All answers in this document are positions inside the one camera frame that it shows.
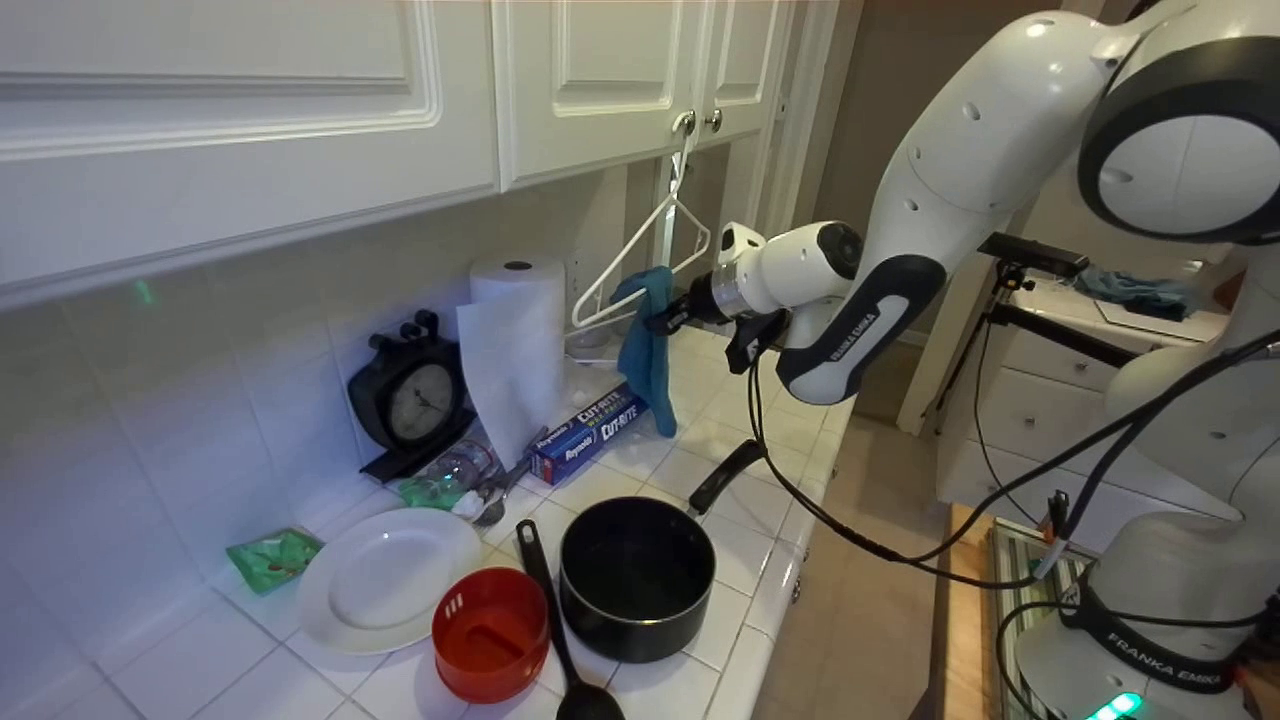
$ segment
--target black clock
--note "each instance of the black clock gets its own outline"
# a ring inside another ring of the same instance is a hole
[[[440,340],[435,313],[419,310],[399,340],[369,338],[378,355],[347,383],[356,419],[387,448],[362,470],[383,482],[404,477],[457,442],[475,420],[465,407],[462,359]]]

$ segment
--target paper towel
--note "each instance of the paper towel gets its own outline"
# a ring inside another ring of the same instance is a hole
[[[471,402],[511,469],[539,428],[562,420],[564,265],[540,256],[475,263],[458,342]]]

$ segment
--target red plastic container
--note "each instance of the red plastic container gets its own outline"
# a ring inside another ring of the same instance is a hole
[[[547,598],[532,578],[509,568],[471,573],[444,593],[431,620],[435,669],[467,702],[515,697],[547,660]]]

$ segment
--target floor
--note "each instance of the floor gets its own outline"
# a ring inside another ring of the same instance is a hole
[[[932,548],[946,524],[933,443],[855,415],[823,507],[899,552]],[[754,720],[913,716],[928,682],[933,578],[877,560],[819,524],[800,588]]]
[[[911,384],[923,352],[923,347],[905,342],[890,343],[863,374],[854,415],[888,425],[897,424],[897,411],[902,407],[902,398],[906,397],[906,388]]]

